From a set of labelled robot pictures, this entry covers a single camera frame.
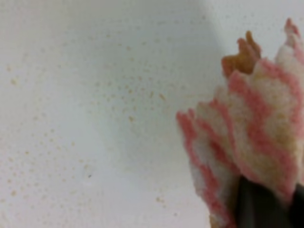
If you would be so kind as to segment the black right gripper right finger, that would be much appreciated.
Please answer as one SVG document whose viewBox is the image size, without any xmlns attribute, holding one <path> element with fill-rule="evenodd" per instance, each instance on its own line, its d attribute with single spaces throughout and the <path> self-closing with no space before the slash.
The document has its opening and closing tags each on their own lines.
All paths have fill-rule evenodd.
<svg viewBox="0 0 304 228">
<path fill-rule="evenodd" d="M 304 187 L 297 184 L 289 209 L 289 221 L 294 228 L 304 228 Z"/>
</svg>

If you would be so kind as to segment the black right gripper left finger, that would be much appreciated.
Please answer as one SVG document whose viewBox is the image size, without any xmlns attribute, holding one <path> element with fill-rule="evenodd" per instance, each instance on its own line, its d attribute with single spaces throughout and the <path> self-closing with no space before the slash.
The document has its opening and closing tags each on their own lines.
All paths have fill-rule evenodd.
<svg viewBox="0 0 304 228">
<path fill-rule="evenodd" d="M 234 212 L 237 228 L 290 228 L 288 213 L 272 192 L 241 177 Z"/>
</svg>

